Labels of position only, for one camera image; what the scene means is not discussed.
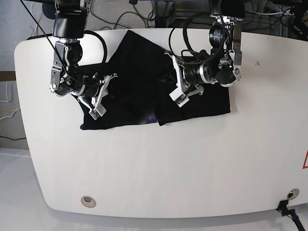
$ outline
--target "folded garment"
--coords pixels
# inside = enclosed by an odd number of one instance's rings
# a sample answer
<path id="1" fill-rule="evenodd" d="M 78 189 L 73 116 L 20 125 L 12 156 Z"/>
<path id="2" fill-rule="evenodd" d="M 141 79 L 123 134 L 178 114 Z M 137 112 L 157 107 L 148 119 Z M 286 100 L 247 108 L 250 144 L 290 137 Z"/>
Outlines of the folded garment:
<path id="1" fill-rule="evenodd" d="M 228 88 L 204 84 L 204 94 L 190 97 L 182 108 L 169 94 L 176 88 L 172 60 L 165 50 L 147 39 L 128 31 L 118 49 L 106 64 L 81 66 L 92 75 L 117 73 L 102 100 L 107 112 L 94 120 L 89 109 L 84 111 L 83 130 L 109 129 L 125 125 L 158 122 L 159 125 L 191 118 L 218 116 L 230 112 Z"/>

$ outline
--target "black cloth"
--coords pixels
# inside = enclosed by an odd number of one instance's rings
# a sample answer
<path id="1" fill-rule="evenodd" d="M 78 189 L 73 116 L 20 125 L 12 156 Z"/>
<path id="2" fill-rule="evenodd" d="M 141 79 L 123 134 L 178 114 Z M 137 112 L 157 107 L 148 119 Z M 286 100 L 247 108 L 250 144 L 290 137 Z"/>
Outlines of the black cloth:
<path id="1" fill-rule="evenodd" d="M 106 64 L 79 67 L 92 75 L 117 73 L 102 100 L 107 112 L 96 121 L 89 109 L 84 111 L 83 130 L 109 129 L 125 125 L 158 122 L 159 125 L 230 112 L 228 88 L 204 84 L 203 96 L 195 95 L 182 108 L 169 94 L 176 88 L 172 60 L 165 50 L 147 39 L 128 31 L 118 49 Z"/>

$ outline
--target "white table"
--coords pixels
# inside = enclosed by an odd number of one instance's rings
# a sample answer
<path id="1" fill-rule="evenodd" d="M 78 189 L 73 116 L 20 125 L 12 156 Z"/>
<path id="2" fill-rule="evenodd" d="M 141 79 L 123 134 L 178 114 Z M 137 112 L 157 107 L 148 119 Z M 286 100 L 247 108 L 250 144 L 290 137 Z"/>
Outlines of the white table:
<path id="1" fill-rule="evenodd" d="M 168 48 L 169 29 L 136 29 Z M 126 30 L 100 31 L 108 59 Z M 210 49 L 208 31 L 191 29 L 196 50 Z M 184 46 L 181 30 L 172 44 Z M 96 38 L 81 40 L 80 64 L 98 63 Z M 308 202 L 308 43 L 243 34 L 242 80 L 230 88 L 231 113 L 158 124 L 82 131 L 71 96 L 49 91 L 53 50 L 45 38 L 15 50 L 27 140 L 46 203 L 56 210 L 135 218 L 192 218 L 275 209 Z M 82 196 L 97 205 L 86 208 Z"/>

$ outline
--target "desk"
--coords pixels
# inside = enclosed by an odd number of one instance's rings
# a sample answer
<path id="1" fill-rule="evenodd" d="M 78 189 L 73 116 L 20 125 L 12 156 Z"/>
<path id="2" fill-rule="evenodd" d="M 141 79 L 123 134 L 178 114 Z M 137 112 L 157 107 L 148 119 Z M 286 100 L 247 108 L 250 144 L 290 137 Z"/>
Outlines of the desk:
<path id="1" fill-rule="evenodd" d="M 168 48 L 170 29 L 135 29 Z M 98 32 L 108 59 L 126 30 Z M 185 48 L 173 35 L 176 53 Z M 192 47 L 210 49 L 207 30 L 190 29 Z M 81 40 L 80 65 L 103 57 L 98 39 Z M 230 88 L 231 113 L 168 124 L 82 131 L 72 96 L 49 91 L 53 49 L 45 38 L 21 42 L 15 70 L 36 174 L 53 209 L 135 218 L 193 218 L 275 209 L 308 202 L 308 44 L 243 34 L 242 80 Z M 82 196 L 96 200 L 82 205 Z"/>

